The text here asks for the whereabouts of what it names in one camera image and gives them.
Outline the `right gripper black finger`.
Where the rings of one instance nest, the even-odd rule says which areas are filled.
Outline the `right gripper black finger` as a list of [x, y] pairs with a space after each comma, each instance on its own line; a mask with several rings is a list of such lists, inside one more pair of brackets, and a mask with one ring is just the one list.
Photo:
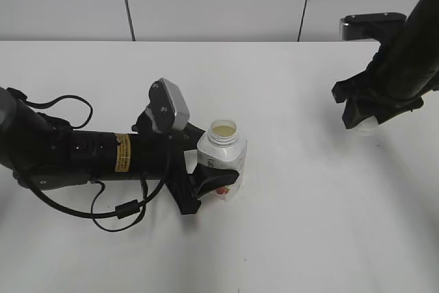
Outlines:
[[383, 106], [375, 114], [375, 118], [379, 125], [391, 120], [392, 118], [401, 115], [403, 113], [412, 112], [416, 110], [416, 106], [404, 105], [402, 107], [396, 106]]
[[361, 99], [348, 98], [342, 115], [346, 129], [352, 129], [369, 118], [369, 104]]

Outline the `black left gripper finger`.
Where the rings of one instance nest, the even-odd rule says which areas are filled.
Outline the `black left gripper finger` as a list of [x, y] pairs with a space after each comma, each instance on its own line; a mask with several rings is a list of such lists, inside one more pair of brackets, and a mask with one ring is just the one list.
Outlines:
[[234, 169], [217, 169], [203, 164], [197, 164], [190, 174], [190, 183], [194, 196], [202, 196], [222, 187], [233, 185], [239, 177]]
[[191, 123], [188, 123], [185, 129], [182, 131], [183, 150], [184, 151], [196, 150], [198, 141], [203, 137], [205, 132], [206, 132], [205, 130], [197, 126], [194, 126]]

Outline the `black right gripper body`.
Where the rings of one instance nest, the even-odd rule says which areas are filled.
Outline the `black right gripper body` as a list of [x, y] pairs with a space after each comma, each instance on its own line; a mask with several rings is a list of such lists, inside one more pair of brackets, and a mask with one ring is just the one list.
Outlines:
[[368, 102], [369, 115], [375, 115], [383, 106], [421, 108], [423, 88], [423, 52], [378, 52], [364, 71], [336, 82], [331, 92], [338, 104], [346, 104], [348, 98]]

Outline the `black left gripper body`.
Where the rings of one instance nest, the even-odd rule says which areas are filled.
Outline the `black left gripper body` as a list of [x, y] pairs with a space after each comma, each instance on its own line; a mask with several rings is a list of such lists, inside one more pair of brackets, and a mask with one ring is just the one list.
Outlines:
[[159, 133], [153, 130], [152, 120], [143, 111], [132, 129], [132, 172], [140, 176], [144, 183], [158, 179], [153, 192], [140, 202], [143, 207], [152, 201], [166, 186], [176, 202], [180, 213], [197, 213], [201, 202], [194, 196], [187, 173], [183, 150], [182, 131]]

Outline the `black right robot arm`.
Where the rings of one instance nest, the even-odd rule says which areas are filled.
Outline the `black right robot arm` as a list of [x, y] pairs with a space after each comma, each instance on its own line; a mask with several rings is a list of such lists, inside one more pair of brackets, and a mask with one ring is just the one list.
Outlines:
[[438, 90], [438, 0], [419, 0], [409, 16], [397, 12], [356, 14], [340, 21], [343, 40], [380, 43], [368, 66], [336, 82], [335, 102], [344, 104], [347, 129], [375, 118], [382, 124], [419, 109], [422, 96]]

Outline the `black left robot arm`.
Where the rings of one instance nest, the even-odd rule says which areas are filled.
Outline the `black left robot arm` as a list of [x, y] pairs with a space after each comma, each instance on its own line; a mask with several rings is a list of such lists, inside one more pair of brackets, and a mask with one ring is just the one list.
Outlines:
[[197, 164], [187, 171], [185, 152], [194, 150], [203, 131], [189, 122], [180, 89], [155, 81], [150, 102], [129, 133], [87, 131], [44, 114], [49, 103], [33, 103], [19, 90], [1, 90], [1, 164], [18, 184], [54, 209], [79, 218], [94, 212], [64, 207], [46, 191], [99, 181], [157, 180], [168, 188], [181, 214], [198, 211], [201, 197], [239, 178], [233, 169]]

